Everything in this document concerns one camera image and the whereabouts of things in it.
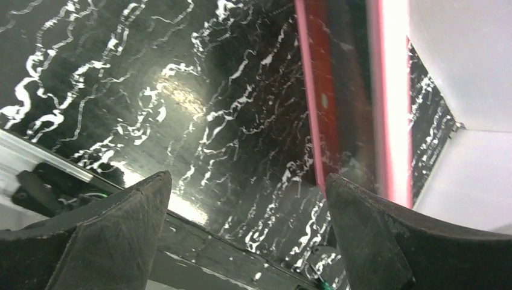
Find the white panel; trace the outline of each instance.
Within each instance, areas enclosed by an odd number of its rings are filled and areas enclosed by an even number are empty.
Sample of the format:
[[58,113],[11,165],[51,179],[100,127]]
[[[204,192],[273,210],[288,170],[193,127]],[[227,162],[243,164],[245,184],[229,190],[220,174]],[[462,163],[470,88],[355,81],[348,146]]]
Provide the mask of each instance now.
[[512,132],[512,2],[410,2],[410,38],[466,128]]
[[512,229],[512,133],[459,130],[414,209],[479,230]]

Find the black marble surface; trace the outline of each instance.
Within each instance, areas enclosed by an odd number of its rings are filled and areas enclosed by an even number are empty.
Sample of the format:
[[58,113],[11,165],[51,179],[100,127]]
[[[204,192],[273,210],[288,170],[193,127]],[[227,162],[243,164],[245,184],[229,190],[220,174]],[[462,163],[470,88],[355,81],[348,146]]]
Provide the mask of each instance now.
[[[326,243],[293,1],[8,0],[0,13],[4,129],[121,186],[169,170],[171,211],[288,269]],[[419,193],[451,123],[414,53],[411,79]],[[346,285],[340,255],[317,266]]]

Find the white surface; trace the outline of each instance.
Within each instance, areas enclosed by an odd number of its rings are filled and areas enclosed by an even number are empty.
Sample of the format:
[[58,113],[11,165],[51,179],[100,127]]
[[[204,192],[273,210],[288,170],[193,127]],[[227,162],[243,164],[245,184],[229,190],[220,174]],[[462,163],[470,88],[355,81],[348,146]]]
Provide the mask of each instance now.
[[459,130],[414,209],[479,230],[512,233],[512,134]]
[[512,132],[512,3],[410,2],[410,38],[455,119]]

